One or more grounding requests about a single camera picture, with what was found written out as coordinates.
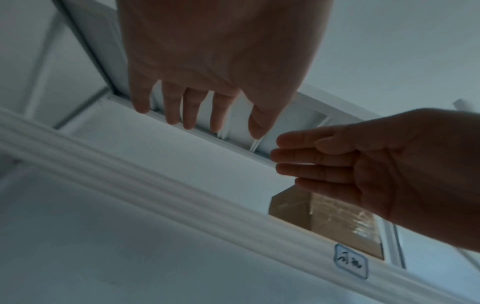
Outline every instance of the finger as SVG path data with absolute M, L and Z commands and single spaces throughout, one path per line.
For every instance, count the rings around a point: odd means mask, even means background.
M 276 171 L 281 175 L 295 176 L 318 181 L 340 184 L 354 184 L 352 168 L 328 167 L 318 165 L 278 164 Z
M 340 126 L 323 127 L 311 130 L 293 131 L 280 135 L 276 144 L 282 149 L 301 149 L 315 147 L 315 141 L 335 134 Z
M 225 117 L 237 96 L 228 96 L 215 92 L 210 117 L 210 130 L 214 133 L 224 127 Z
M 137 112 L 144 114 L 150 111 L 150 95 L 157 79 L 138 70 L 133 64 L 128 65 L 128 85 L 133 107 Z
M 390 117 L 341 126 L 330 137 L 315 143 L 316 148 L 326 154 L 339 155 L 354 150 L 396 150 L 418 137 L 437 123 L 429 115 L 437 110 L 415 110 Z
M 171 125 L 180 122 L 180 104 L 187 88 L 173 82 L 162 81 L 161 93 L 163 95 L 163 108 L 166 121 Z
M 193 129 L 197 124 L 200 105 L 209 92 L 188 88 L 183 95 L 183 127 Z
M 332 167 L 351 167 L 354 165 L 357 153 L 343 155 L 328 155 L 315 148 L 307 149 L 274 149 L 270 159 L 277 163 L 316 164 Z
M 297 178 L 295 185 L 299 188 L 328 196 L 333 199 L 338 199 L 345 203 L 360 206 L 361 193 L 357 187 L 347 184 L 335 184 L 324 181 L 316 181 L 305 178 Z
M 253 106 L 248 119 L 248 130 L 254 139 L 262 138 L 273 127 L 283 108 L 267 109 Z

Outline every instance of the hand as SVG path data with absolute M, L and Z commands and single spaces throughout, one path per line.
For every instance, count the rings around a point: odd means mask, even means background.
M 195 126 L 215 91 L 218 132 L 241 91 L 254 104 L 248 127 L 262 137 L 300 86 L 325 30 L 332 0 L 117 0 L 130 96 L 146 113 L 162 80 L 168 123 Z
M 277 172 L 300 188 L 480 251 L 480 115 L 416 110 L 277 143 Z

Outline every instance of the left hand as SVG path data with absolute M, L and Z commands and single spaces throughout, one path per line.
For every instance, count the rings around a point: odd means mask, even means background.
M 162 80 L 170 124 L 195 126 L 215 91 L 210 128 L 218 132 L 241 91 L 254 107 L 258 139 L 270 130 L 302 83 L 333 0 L 117 0 L 135 109 L 150 110 Z

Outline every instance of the cardboard box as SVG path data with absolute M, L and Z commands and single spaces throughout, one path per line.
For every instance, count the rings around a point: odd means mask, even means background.
M 293 186 L 272 197 L 268 213 L 353 249 L 384 259 L 375 217 L 360 207 Z

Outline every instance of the sticker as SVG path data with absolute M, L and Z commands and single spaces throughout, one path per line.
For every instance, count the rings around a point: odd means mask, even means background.
M 368 259 L 341 244 L 335 245 L 335 258 L 333 261 L 339 268 L 359 278 L 367 279 L 369 276 Z

